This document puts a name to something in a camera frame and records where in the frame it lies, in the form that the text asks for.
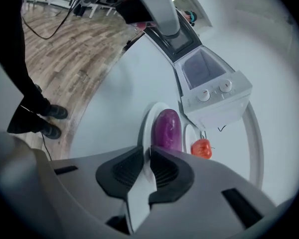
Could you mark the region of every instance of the wall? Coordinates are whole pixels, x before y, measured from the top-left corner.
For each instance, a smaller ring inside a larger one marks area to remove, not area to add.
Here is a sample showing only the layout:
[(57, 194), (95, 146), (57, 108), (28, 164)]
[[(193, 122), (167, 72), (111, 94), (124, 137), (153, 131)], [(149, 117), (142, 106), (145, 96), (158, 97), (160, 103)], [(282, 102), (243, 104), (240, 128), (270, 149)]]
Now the wall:
[(197, 0), (204, 17), (211, 26), (220, 29), (236, 22), (233, 4), (230, 0)]
[(193, 0), (174, 0), (174, 5), (180, 10), (191, 10), (194, 11), (197, 15), (197, 19), (202, 19), (203, 15), (200, 10), (197, 8)]
[(197, 21), (195, 21), (195, 26), (193, 26), (195, 32), (198, 34), (198, 36), (204, 32), (206, 29), (209, 29), (210, 26), (208, 25), (208, 22), (204, 18), (200, 18)]
[(213, 26), (203, 44), (253, 84), (262, 189), (279, 204), (299, 187), (299, 29), (279, 0), (199, 1)]

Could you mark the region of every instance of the wooden floor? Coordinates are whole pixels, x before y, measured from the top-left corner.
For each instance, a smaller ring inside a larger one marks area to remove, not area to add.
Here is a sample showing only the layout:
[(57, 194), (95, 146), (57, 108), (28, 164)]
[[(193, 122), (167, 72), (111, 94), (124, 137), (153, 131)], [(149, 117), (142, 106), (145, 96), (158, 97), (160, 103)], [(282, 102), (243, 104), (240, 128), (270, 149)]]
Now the wooden floor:
[[(45, 137), (52, 159), (69, 157), (72, 139), (90, 99), (121, 57), (126, 42), (135, 35), (135, 30), (117, 14), (105, 16), (107, 10), (102, 9), (90, 19), (90, 12), (86, 11), (83, 18), (70, 15), (49, 40), (37, 37), (23, 25), (30, 77), (52, 104), (69, 111), (65, 120), (48, 119), (62, 130), (58, 140)], [(36, 4), (28, 6), (23, 17), (37, 33), (50, 36), (66, 13), (57, 7)], [(41, 134), (30, 132), (17, 137), (46, 152)]]

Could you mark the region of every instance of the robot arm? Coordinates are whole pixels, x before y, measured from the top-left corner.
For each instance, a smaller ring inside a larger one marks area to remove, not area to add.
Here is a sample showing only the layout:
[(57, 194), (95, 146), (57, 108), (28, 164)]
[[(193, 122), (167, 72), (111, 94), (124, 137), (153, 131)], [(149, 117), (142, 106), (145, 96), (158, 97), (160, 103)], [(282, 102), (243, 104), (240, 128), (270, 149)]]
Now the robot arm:
[(89, 0), (92, 3), (115, 7), (127, 24), (154, 22), (161, 34), (175, 38), (179, 21), (171, 0)]

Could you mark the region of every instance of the eggplant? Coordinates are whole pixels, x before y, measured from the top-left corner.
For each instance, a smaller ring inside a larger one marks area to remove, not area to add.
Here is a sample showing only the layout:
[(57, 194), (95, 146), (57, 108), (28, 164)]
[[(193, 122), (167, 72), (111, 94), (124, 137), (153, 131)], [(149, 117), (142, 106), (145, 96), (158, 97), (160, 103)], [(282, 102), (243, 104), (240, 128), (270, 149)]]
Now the eggplant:
[(172, 109), (160, 112), (154, 124), (154, 145), (182, 151), (181, 123)]

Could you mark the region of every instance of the black cable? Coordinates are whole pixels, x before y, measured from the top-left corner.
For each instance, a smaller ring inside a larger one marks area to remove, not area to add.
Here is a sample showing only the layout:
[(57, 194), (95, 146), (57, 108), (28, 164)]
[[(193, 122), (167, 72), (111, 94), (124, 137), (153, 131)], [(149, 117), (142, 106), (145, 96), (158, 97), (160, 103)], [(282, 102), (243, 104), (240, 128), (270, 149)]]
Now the black cable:
[(225, 128), (225, 126), (226, 125), (224, 125), (221, 129), (219, 129), (219, 127), (218, 127), (219, 132), (221, 132)]
[(140, 32), (138, 32), (130, 41), (132, 41), (135, 37), (137, 37), (141, 32), (142, 32), (142, 30)]
[[(205, 139), (207, 140), (207, 135), (206, 135), (206, 131), (204, 131), (205, 133)], [(203, 136), (204, 137), (204, 136)], [(211, 147), (212, 149), (215, 149), (214, 147)]]
[(42, 139), (43, 139), (43, 145), (44, 145), (44, 147), (45, 147), (46, 151), (47, 151), (47, 152), (48, 152), (48, 154), (49, 154), (50, 161), (52, 161), (52, 158), (51, 158), (50, 152), (48, 151), (48, 148), (47, 148), (47, 147), (46, 147), (46, 145), (45, 145), (44, 136), (43, 136), (43, 134), (42, 134), (42, 133), (41, 133), (41, 135), (42, 135)]
[(66, 19), (68, 18), (68, 16), (70, 15), (70, 13), (71, 13), (71, 11), (79, 4), (79, 2), (78, 3), (76, 3), (76, 5), (74, 5), (74, 7), (73, 8), (71, 8), (70, 7), (70, 9), (69, 9), (69, 11), (68, 11), (68, 13), (66, 14), (66, 16), (65, 16), (65, 18), (62, 20), (62, 22), (61, 22), (61, 24), (57, 27), (57, 29), (55, 30), (55, 32), (51, 35), (51, 36), (49, 36), (49, 37), (43, 37), (43, 36), (41, 36), (41, 35), (39, 35), (37, 32), (35, 32), (29, 25), (28, 25), (28, 23), (26, 23), (26, 21), (24, 20), (24, 18), (22, 17), (22, 19), (23, 19), (23, 22), (24, 22), (24, 24), (35, 34), (35, 35), (37, 35), (38, 37), (40, 37), (40, 38), (42, 38), (42, 39), (44, 39), (44, 40), (48, 40), (48, 39), (50, 39), (52, 36), (54, 36), (55, 35), (55, 33), (59, 30), (59, 28), (63, 25), (63, 23), (66, 21)]

